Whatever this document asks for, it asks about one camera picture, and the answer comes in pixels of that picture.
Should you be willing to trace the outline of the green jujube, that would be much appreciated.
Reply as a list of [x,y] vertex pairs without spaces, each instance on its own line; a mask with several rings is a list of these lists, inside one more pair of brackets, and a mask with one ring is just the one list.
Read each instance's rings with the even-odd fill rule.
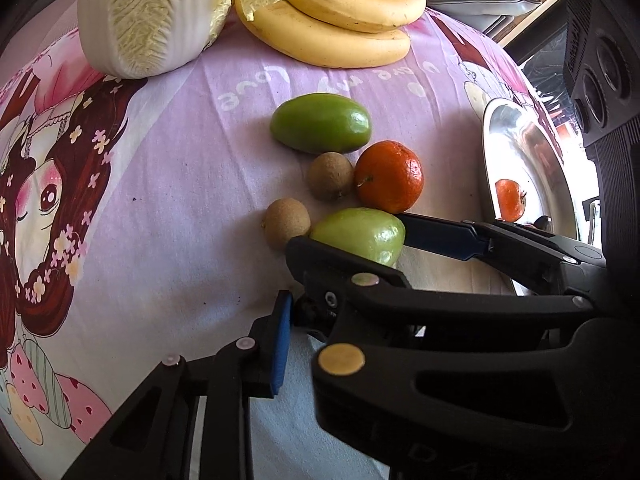
[[309,93],[282,103],[272,114],[274,140],[308,153],[351,153],[370,141],[369,112],[358,102],[333,93]]
[[404,247],[406,228],[386,211],[355,207],[329,214],[310,231],[317,242],[383,266],[394,266]]

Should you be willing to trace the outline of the orange tangerine with stem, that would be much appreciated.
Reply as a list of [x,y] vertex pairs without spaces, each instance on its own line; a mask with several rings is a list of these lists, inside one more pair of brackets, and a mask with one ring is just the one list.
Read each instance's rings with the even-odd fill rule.
[[523,217],[526,209],[526,192],[518,182],[500,179],[495,183],[500,217],[515,222]]

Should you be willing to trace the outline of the brown longan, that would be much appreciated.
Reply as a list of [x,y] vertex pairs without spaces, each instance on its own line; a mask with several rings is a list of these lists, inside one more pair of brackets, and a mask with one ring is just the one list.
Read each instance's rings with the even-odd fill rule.
[[317,200],[334,202],[352,190],[354,166],[342,154],[327,152],[314,159],[308,169],[307,184]]
[[268,246],[283,252],[289,240],[306,235],[311,218],[306,206],[295,198],[279,198],[271,203],[262,219],[262,230]]

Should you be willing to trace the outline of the dark cherry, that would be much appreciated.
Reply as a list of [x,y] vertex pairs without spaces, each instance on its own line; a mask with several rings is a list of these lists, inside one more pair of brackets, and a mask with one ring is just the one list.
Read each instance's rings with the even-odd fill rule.
[[542,216],[538,217],[534,221],[533,227],[542,232],[552,233],[553,232],[552,218],[547,216],[546,214],[543,214]]

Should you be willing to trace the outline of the smartphone on stand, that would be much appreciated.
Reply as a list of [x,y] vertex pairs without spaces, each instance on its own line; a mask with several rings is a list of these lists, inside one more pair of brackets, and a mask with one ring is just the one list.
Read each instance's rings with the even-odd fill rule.
[[601,202],[599,197],[593,197],[582,202],[585,219],[588,222],[587,242],[597,248],[602,248],[602,220]]

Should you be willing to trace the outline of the round steel tray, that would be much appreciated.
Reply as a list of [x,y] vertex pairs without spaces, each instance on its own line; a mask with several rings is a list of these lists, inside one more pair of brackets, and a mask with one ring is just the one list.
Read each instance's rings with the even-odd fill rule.
[[525,211],[518,222],[533,223],[548,216],[554,234],[578,240],[578,222],[563,165],[533,114],[505,98],[495,98],[484,109],[482,125],[484,219],[501,217],[495,183],[509,179],[526,193]]

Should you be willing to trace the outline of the cartoon print tablecloth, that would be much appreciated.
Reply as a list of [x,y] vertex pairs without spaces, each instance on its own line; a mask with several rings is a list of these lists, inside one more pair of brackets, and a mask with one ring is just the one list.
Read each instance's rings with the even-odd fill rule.
[[62,477],[160,359],[209,356],[293,286],[266,244],[278,198],[311,217],[310,158],[273,111],[311,92],[361,103],[375,141],[421,159],[418,214],[482,218],[482,115],[526,107],[554,128],[498,44],[427,11],[410,53],[373,70],[280,55],[229,18],[194,62],[145,81],[93,70],[76,0],[56,0],[1,58],[1,423],[30,468]]

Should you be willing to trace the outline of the bottom banana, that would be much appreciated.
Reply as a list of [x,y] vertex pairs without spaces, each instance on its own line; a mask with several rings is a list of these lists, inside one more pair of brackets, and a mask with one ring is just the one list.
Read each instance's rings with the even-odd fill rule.
[[401,61],[411,47],[402,30],[353,32],[311,18],[286,1],[258,9],[251,21],[241,0],[234,0],[234,7],[243,25],[264,44],[313,66],[340,70],[380,67]]

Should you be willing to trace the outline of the banana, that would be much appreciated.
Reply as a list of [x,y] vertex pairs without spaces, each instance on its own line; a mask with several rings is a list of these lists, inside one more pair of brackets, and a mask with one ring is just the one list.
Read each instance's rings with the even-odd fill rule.
[[353,32],[311,18],[286,1],[258,9],[251,21],[241,0],[234,0],[234,7],[243,25],[264,44],[313,66],[340,70],[380,67],[401,61],[411,47],[402,30]]
[[422,16],[426,0],[286,0],[296,10],[354,32],[388,32]]

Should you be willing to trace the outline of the middle banana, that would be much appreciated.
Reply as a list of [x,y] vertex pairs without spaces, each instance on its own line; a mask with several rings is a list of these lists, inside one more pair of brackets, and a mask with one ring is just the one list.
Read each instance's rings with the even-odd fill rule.
[[426,0],[286,0],[296,10],[354,32],[388,32],[422,16]]

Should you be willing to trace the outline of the napa cabbage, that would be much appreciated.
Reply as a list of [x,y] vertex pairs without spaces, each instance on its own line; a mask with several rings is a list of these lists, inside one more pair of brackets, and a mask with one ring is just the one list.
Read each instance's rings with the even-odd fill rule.
[[171,72],[216,41],[235,1],[252,20],[257,10],[283,0],[77,0],[81,47],[105,75]]

